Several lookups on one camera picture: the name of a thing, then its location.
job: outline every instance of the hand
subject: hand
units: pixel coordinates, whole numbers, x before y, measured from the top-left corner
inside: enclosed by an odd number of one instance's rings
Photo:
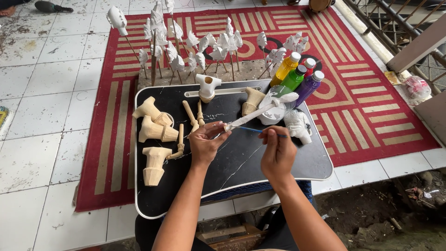
[[[225,125],[226,123],[221,121],[207,123],[189,135],[193,165],[197,164],[206,168],[210,165],[217,154],[218,148],[231,135],[231,131],[225,132],[223,128]],[[220,136],[211,140],[219,133],[221,133]]]
[[[272,125],[263,129],[258,137],[263,139],[264,145],[267,145],[260,162],[262,173],[272,186],[283,183],[291,176],[291,167],[297,152],[288,129]]]

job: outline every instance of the green paint bottle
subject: green paint bottle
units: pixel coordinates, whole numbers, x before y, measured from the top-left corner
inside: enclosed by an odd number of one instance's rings
[[[307,71],[307,68],[300,64],[293,71],[289,71],[288,75],[283,79],[280,85],[286,86],[294,91],[304,80],[304,74]]]

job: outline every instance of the white bottle cap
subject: white bottle cap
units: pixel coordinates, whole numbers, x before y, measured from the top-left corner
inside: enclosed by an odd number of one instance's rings
[[[315,61],[314,59],[312,59],[312,58],[307,58],[307,59],[305,60],[305,66],[306,66],[308,69],[313,69],[315,65],[316,65],[316,61]]]
[[[292,52],[291,55],[289,56],[289,59],[291,59],[293,63],[296,63],[299,62],[299,60],[301,60],[301,55],[297,52]]]
[[[313,79],[316,81],[322,81],[322,79],[325,78],[325,75],[322,73],[322,71],[315,71],[313,73]]]

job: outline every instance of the black lap desk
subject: black lap desk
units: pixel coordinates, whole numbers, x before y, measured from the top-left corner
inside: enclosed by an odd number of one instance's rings
[[[240,88],[240,87],[262,87],[262,92],[269,89],[269,80],[242,81],[223,83],[216,89]],[[148,87],[140,90],[135,97],[135,104],[141,105],[144,100],[153,96],[155,106],[162,112],[169,113],[174,119],[174,128],[178,130],[180,123],[184,124],[184,135],[192,130],[190,119],[183,107],[182,101],[187,100],[196,118],[199,97],[185,97],[185,92],[198,91],[199,85],[176,85]],[[246,101],[245,92],[236,94],[216,95],[208,103],[202,103],[202,111],[205,123],[212,121],[232,122],[241,117],[241,107]],[[297,146],[296,160],[291,170],[297,180],[326,180],[333,171],[333,164],[328,156],[324,144],[318,135],[318,131],[308,112],[305,103],[299,106],[311,123],[313,135],[312,143],[303,146],[298,138],[292,137]],[[184,155],[177,159],[164,162],[165,170],[158,186],[149,187],[144,185],[143,169],[146,166],[147,157],[142,154],[144,147],[165,147],[177,152],[177,142],[161,142],[161,140],[148,139],[146,142],[138,142],[143,118],[136,120],[136,152],[135,152],[135,203],[136,209],[145,218],[158,218],[169,209],[175,195],[183,183],[191,163],[189,140],[184,139]],[[244,125],[255,129],[264,129],[267,126],[261,124],[255,118]],[[243,129],[234,129],[228,140],[219,148],[214,161],[207,170],[204,180],[202,198],[212,194],[240,187],[248,184],[265,182],[267,179],[260,170],[260,160],[266,146],[257,137],[257,132]]]

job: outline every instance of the metal railing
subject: metal railing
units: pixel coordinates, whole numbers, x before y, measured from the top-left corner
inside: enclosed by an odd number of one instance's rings
[[[435,22],[446,9],[446,0],[344,0],[367,26],[364,35],[373,32],[394,55]],[[408,70],[429,84],[432,95],[446,89],[445,45],[433,50]]]

